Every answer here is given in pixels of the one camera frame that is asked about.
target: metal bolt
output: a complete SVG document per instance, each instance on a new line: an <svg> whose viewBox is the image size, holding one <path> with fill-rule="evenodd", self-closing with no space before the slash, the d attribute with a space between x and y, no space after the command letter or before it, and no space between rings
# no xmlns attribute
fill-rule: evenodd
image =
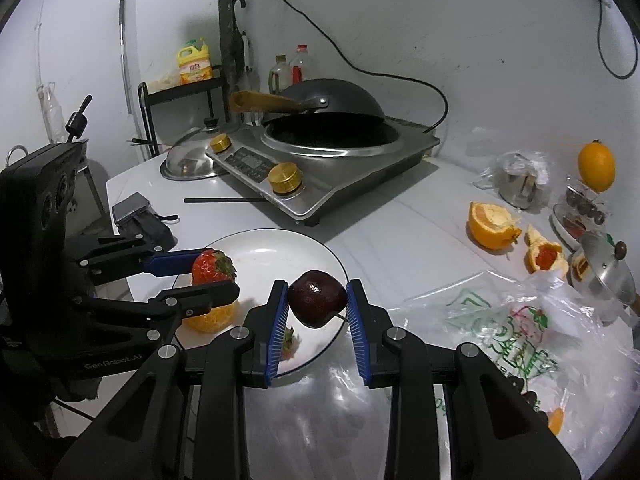
<svg viewBox="0 0 640 480"><path fill-rule="evenodd" d="M386 336L394 341L400 341L401 339L404 339L404 336L406 336L406 331L404 328L400 328L399 326L393 326L386 331Z"/></svg>
<svg viewBox="0 0 640 480"><path fill-rule="evenodd" d="M175 355L175 346L163 345L158 349L158 355L162 359L170 359Z"/></svg>
<svg viewBox="0 0 640 480"><path fill-rule="evenodd" d="M480 349L473 343L463 343L460 351L466 357L476 357L480 353Z"/></svg>
<svg viewBox="0 0 640 480"><path fill-rule="evenodd" d="M233 339L244 339L249 335L249 329L245 326L235 326L230 331Z"/></svg>

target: wok handle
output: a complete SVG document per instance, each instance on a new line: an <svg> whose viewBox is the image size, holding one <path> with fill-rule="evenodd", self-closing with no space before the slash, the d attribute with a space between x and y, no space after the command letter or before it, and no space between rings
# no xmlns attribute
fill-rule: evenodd
<svg viewBox="0 0 640 480"><path fill-rule="evenodd" d="M234 112L301 112L308 109L300 103L279 95L263 94L250 90L233 92L229 104Z"/></svg>

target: orange peel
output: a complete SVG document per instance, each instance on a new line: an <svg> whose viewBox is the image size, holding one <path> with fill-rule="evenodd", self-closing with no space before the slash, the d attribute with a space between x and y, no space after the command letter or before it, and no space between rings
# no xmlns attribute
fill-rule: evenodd
<svg viewBox="0 0 640 480"><path fill-rule="evenodd" d="M558 436L560 430L562 430L562 423L564 422L564 411L562 408L556 408L549 416L548 428L555 436Z"/></svg>
<svg viewBox="0 0 640 480"><path fill-rule="evenodd" d="M529 272L535 272L536 270L560 270L562 272L562 277L564 278L566 276L567 272L569 272L569 263L562 253L562 245L557 242L547 240L542 234L540 234L540 231L531 224L527 227L525 241L529 245L529 250L526 255L527 270ZM541 267L538 257L542 251L549 250L556 253L556 258L547 268L544 268L546 266Z"/></svg>
<svg viewBox="0 0 640 480"><path fill-rule="evenodd" d="M509 247L522 229L516 227L518 220L507 208L481 202L472 202L469 206L469 231L482 247L498 251Z"/></svg>

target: yellow bottle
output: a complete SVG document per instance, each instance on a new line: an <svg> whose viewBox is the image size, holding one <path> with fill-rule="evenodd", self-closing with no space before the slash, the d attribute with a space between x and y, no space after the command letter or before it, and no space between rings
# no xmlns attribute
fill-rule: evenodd
<svg viewBox="0 0 640 480"><path fill-rule="evenodd" d="M204 42L204 38L200 38L200 41L202 42L200 49L195 44L190 44L181 48L176 56L180 68L180 83L183 85L213 78L209 47Z"/></svg>

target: gold knob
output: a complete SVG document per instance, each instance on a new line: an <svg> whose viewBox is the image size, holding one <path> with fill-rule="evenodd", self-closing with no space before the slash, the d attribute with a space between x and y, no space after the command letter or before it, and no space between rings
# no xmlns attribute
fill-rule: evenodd
<svg viewBox="0 0 640 480"><path fill-rule="evenodd" d="M209 143L214 153L222 153L231 146L231 139L227 134L217 134Z"/></svg>
<svg viewBox="0 0 640 480"><path fill-rule="evenodd" d="M302 184L302 174L293 162L281 162L269 172L269 184L278 194L292 193Z"/></svg>

